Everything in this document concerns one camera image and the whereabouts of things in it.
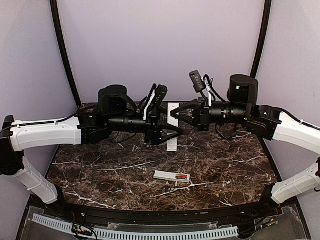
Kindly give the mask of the white battery cover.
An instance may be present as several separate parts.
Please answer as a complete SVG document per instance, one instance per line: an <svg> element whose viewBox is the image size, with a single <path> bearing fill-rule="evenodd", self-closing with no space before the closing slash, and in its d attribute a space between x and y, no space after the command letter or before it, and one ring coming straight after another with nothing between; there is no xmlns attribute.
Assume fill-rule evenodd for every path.
<svg viewBox="0 0 320 240"><path fill-rule="evenodd" d="M175 127L179 126L179 120L171 116L171 111L180 107L180 104L177 102L169 102L167 105L167 123ZM168 152L177 152L178 150L178 138L172 138L167 141L167 151Z"/></svg>

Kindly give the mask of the white remote control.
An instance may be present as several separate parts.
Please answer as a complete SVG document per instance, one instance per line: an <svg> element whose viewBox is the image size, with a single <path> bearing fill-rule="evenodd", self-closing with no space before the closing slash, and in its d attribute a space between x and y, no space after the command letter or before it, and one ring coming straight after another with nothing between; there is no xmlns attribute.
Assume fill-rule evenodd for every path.
<svg viewBox="0 0 320 240"><path fill-rule="evenodd" d="M176 175L187 175L187 179L176 179ZM175 172L167 172L167 171L159 171L156 170L153 175L154 179L158 180L166 180L171 182L181 182L181 183L189 183L190 182L190 175L184 173L175 173Z"/></svg>

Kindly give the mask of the red battery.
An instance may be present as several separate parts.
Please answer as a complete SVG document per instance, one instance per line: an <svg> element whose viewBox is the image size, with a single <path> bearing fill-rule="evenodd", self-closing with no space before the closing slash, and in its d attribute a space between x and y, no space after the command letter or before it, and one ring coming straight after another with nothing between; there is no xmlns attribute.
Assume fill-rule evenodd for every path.
<svg viewBox="0 0 320 240"><path fill-rule="evenodd" d="M188 176L187 175L184 175L184 174L177 174L175 176L176 179L182 179L182 180L187 180L188 179Z"/></svg>

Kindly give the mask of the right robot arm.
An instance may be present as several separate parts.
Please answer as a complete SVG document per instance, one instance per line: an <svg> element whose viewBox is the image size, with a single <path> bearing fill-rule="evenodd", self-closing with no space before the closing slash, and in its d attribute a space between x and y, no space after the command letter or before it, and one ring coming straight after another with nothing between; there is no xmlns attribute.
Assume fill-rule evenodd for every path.
<svg viewBox="0 0 320 240"><path fill-rule="evenodd" d="M204 98L189 102L170 112L173 118L199 131L208 131L211 124L241 124L257 137L285 142L316 154L320 152L320 128L299 120L287 110L269 105L257 105L259 82L243 74L229 79L228 100L212 102ZM320 186L320 162L282 182L268 185L255 205L255 213L266 217L275 205Z"/></svg>

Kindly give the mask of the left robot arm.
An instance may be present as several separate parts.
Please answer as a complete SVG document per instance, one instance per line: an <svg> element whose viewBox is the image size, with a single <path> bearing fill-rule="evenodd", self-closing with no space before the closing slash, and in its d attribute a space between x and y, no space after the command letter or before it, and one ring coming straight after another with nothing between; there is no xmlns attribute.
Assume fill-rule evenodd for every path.
<svg viewBox="0 0 320 240"><path fill-rule="evenodd" d="M53 120L21 121L6 116L0 131L0 172L22 183L60 218L67 218L70 206L63 192L42 176L29 162L24 151L54 145L93 145L114 132L143 134L144 141L161 145L183 134L183 130L161 120L161 104L168 89L154 84L143 106L128 96L127 88L114 84L98 92L95 106Z"/></svg>

